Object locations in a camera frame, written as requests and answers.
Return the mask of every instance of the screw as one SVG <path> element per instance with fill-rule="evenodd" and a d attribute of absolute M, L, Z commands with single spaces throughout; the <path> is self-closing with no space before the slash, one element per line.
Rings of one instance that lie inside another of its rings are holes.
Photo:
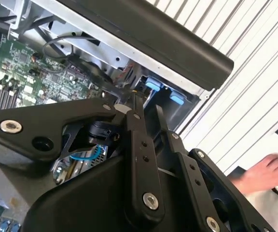
<path fill-rule="evenodd" d="M 14 120 L 5 120 L 0 123 L 0 129 L 5 133 L 17 134 L 22 130 L 22 125 Z"/>
<path fill-rule="evenodd" d="M 151 210 L 158 209 L 158 199 L 150 192 L 143 195 L 143 203 Z"/>
<path fill-rule="evenodd" d="M 135 116 L 135 118 L 137 118 L 137 119 L 141 119 L 141 117 L 140 117 L 139 115 L 137 115 L 137 114 L 134 114 L 134 116 Z"/>
<path fill-rule="evenodd" d="M 217 222 L 216 222 L 216 220 L 214 220 L 214 218 L 207 217 L 207 224 L 213 232 L 220 232 L 221 231 L 220 226 L 217 224 Z"/>
<path fill-rule="evenodd" d="M 104 107 L 106 110 L 111 110 L 111 107 L 106 104 L 102 105 L 102 107 Z"/>
<path fill-rule="evenodd" d="M 201 158 L 204 158 L 205 155 L 201 152 L 201 151 L 198 151 L 198 155 L 201 157 Z"/>
<path fill-rule="evenodd" d="M 179 136 L 176 133 L 172 133 L 173 138 L 178 139 Z"/>

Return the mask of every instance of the blue tab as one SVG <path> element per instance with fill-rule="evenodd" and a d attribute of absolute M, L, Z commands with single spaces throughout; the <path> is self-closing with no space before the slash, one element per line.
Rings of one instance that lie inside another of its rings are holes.
<path fill-rule="evenodd" d="M 148 78 L 147 81 L 145 82 L 145 85 L 153 90 L 155 90 L 156 92 L 158 92 L 160 90 L 160 87 L 162 86 L 161 83 L 159 83 L 158 81 L 154 80 L 153 78 Z"/>
<path fill-rule="evenodd" d="M 175 91 L 172 91 L 172 93 L 170 94 L 170 99 L 175 101 L 179 105 L 184 104 L 184 96 L 182 94 L 179 94 L 179 93 L 175 92 Z"/>

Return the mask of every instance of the blue wire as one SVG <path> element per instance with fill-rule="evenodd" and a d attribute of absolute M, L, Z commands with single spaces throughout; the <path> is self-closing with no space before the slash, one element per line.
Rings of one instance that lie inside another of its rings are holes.
<path fill-rule="evenodd" d="M 90 157 L 76 157 L 76 156 L 70 156 L 73 160 L 79 160 L 79 161 L 89 161 L 96 159 L 101 153 L 101 148 L 97 145 L 95 148 L 95 155 Z"/>

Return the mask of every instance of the hand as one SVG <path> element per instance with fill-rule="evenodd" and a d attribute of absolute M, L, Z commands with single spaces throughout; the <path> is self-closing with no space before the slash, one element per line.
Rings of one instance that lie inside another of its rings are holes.
<path fill-rule="evenodd" d="M 278 154 L 270 154 L 248 169 L 232 183 L 242 194 L 272 189 L 278 186 Z"/>

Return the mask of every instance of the silver panel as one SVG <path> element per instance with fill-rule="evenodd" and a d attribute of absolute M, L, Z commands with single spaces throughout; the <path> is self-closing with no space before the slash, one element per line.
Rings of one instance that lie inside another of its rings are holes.
<path fill-rule="evenodd" d="M 135 62 L 146 67 L 147 69 L 155 72 L 156 74 L 160 75 L 161 77 L 165 78 L 171 83 L 179 86 L 185 91 L 196 95 L 202 94 L 203 90 L 201 87 L 184 78 L 180 74 L 174 72 L 173 70 L 161 64 L 160 62 L 152 59 L 146 54 L 135 49 L 131 45 L 115 37 L 114 35 L 95 25 L 94 23 L 82 17 L 81 15 L 74 13 L 71 9 L 67 8 L 61 3 L 55 0 L 33 0 L 33 2 L 48 10 L 49 12 L 57 15 L 61 19 L 67 21 L 68 23 L 72 24 L 78 29 L 102 41 L 108 46 L 116 49 L 120 53 L 131 58 Z"/>
<path fill-rule="evenodd" d="M 81 35 L 83 32 L 82 30 L 76 28 L 75 26 L 69 23 L 63 24 L 58 21 L 55 21 L 52 24 L 51 29 L 49 29 L 48 26 L 49 24 L 46 24 L 41 26 L 41 28 L 50 32 L 53 38 L 62 35 L 72 35 L 72 33 L 76 33 L 76 35 Z M 101 60 L 102 62 L 109 64 L 110 66 L 116 69 L 119 67 L 125 67 L 129 62 L 128 57 L 122 55 L 121 53 L 109 47 L 105 43 L 100 43 L 99 46 L 97 46 L 87 40 L 66 39 L 65 41 L 69 42 L 73 46 L 94 56 L 95 58 Z"/>

